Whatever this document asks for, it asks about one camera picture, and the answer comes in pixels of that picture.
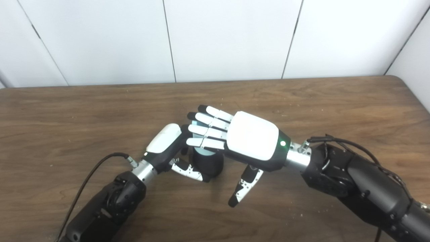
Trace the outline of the white and black right hand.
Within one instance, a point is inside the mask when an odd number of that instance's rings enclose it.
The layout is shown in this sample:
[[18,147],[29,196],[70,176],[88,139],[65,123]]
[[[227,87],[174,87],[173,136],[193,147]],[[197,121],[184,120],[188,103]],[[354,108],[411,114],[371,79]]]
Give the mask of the white and black right hand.
[[264,172],[280,170],[287,163],[291,139],[270,121],[243,111],[231,115],[206,105],[198,106],[198,112],[189,112],[187,118],[192,124],[182,125],[181,131],[191,134],[188,146],[221,153],[246,164],[228,201],[232,208]]

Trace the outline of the white and black left hand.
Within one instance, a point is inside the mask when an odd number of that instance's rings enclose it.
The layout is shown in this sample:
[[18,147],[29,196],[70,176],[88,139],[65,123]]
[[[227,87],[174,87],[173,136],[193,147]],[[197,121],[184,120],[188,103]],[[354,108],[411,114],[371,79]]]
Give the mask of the white and black left hand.
[[147,184],[151,178],[163,172],[174,171],[180,175],[200,182],[209,182],[203,174],[188,161],[177,157],[178,153],[187,154],[188,134],[181,131],[178,124],[166,125],[146,147],[146,151],[133,173]]

